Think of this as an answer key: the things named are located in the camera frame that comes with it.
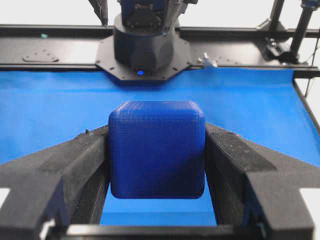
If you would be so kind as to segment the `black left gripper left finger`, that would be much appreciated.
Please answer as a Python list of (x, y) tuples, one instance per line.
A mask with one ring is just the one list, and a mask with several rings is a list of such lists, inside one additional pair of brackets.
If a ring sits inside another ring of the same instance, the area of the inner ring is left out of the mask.
[(109, 185), (109, 129), (0, 166), (0, 237), (40, 240), (49, 224), (98, 224)]

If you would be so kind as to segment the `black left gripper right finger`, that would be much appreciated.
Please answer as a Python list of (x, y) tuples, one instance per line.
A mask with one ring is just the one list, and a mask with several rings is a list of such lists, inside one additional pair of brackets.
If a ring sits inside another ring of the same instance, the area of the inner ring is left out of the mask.
[(320, 237), (320, 169), (207, 123), (205, 171), (216, 222), (267, 240)]

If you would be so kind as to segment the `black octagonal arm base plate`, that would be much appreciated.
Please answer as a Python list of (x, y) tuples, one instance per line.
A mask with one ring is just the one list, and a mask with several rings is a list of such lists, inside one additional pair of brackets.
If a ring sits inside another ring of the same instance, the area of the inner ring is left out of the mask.
[(191, 66), (191, 46), (173, 32), (143, 35), (116, 28), (100, 41), (95, 64), (122, 82), (160, 83)]

